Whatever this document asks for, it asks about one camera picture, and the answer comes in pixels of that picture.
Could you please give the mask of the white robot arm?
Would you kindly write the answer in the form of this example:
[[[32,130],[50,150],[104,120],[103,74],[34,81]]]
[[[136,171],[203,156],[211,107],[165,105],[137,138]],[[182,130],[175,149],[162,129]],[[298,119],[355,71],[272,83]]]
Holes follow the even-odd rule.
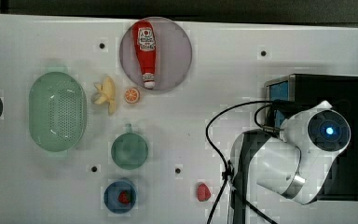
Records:
[[[302,205],[315,201],[350,141],[350,124],[327,101],[295,113],[271,132],[260,128],[241,133],[228,161],[230,224],[245,224],[250,210],[273,221],[251,203],[256,186]]]

